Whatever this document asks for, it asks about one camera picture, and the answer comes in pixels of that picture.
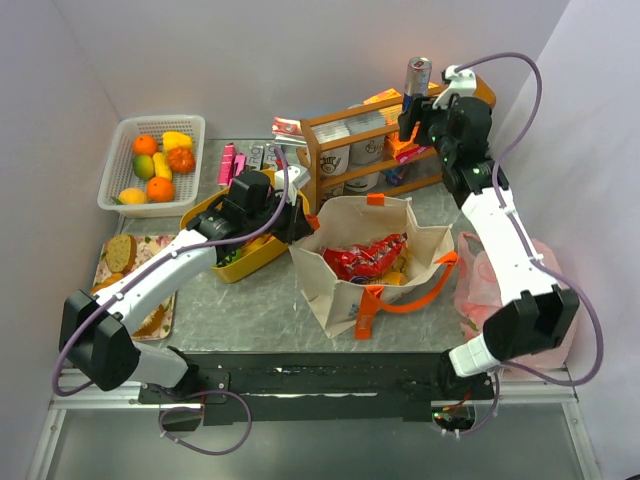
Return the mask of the red snack bag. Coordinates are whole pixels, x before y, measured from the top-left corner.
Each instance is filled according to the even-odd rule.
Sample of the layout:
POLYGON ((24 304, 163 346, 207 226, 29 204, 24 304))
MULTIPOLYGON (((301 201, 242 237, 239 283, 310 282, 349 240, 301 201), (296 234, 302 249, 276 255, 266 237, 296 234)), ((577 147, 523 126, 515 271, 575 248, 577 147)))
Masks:
POLYGON ((321 256, 339 280, 359 283, 385 274, 405 250, 406 234, 390 234, 369 244, 324 248, 321 256))

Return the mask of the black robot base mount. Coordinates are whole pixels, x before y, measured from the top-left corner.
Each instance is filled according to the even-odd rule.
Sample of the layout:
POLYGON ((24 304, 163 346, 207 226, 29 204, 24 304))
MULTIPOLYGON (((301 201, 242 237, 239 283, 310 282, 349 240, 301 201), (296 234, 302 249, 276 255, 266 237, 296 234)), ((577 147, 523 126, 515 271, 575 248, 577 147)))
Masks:
POLYGON ((429 352, 190 353, 199 366, 197 396, 206 426, 266 421, 400 418, 429 422, 435 402, 485 401, 493 382, 458 378, 446 354, 429 352))

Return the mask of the floral canvas tote bag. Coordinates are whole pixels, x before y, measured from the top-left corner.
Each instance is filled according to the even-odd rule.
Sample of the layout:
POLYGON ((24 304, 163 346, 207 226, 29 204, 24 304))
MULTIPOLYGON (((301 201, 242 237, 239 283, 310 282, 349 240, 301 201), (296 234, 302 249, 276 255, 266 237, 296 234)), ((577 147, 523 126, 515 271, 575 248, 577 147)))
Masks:
POLYGON ((315 232, 289 250, 302 294, 329 338, 353 329, 355 339, 366 340, 378 311, 403 314, 424 307, 441 292, 458 260, 450 227, 419 226, 408 199, 336 197, 324 204, 317 220, 315 232), (324 248, 369 244, 390 234, 407 235, 400 254, 411 259, 404 286, 339 280, 321 256, 324 248))

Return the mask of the silver blue drink can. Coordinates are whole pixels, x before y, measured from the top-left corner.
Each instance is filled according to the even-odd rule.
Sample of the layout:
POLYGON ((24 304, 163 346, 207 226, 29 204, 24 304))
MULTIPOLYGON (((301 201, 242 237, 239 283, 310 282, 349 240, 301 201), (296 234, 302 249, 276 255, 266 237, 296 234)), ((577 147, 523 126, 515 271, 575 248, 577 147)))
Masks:
POLYGON ((409 109, 416 96, 428 93, 432 62, 426 57, 413 57, 408 61, 403 91, 402 111, 409 109))

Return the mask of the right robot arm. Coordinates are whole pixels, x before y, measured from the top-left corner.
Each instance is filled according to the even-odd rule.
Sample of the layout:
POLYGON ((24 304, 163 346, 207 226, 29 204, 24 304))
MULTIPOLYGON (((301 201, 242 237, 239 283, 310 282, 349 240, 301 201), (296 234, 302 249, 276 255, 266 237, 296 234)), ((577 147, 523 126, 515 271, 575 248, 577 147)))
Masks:
POLYGON ((471 377, 559 347, 579 298, 532 263, 537 252, 519 221, 509 183, 489 154, 491 107, 473 96, 441 102, 418 95, 398 125, 401 140, 435 149, 445 186, 479 236, 500 291, 502 305, 481 334, 449 351, 450 369, 471 377))

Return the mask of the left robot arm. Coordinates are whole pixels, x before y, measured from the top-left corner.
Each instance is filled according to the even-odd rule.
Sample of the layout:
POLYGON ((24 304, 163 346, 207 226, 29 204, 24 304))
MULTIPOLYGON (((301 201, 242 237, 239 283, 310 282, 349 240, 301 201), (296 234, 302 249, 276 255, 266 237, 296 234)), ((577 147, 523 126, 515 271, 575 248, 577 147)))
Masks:
POLYGON ((262 234, 291 244, 313 233, 300 193, 309 179, 300 166, 245 171, 135 271, 94 294, 78 290, 70 295, 53 375, 58 377, 69 361, 103 391, 135 380, 178 397, 195 392, 197 364, 176 348, 138 344, 133 334, 162 301, 221 256, 262 234))

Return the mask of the orange yellow snack bag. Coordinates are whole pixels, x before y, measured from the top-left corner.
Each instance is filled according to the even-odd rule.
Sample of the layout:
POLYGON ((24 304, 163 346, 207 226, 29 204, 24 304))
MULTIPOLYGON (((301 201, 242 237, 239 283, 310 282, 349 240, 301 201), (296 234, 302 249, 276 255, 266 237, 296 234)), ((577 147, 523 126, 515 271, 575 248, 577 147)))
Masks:
POLYGON ((372 279, 370 285, 404 286, 409 282, 408 270, 411 259, 407 255, 399 255, 387 271, 372 279))

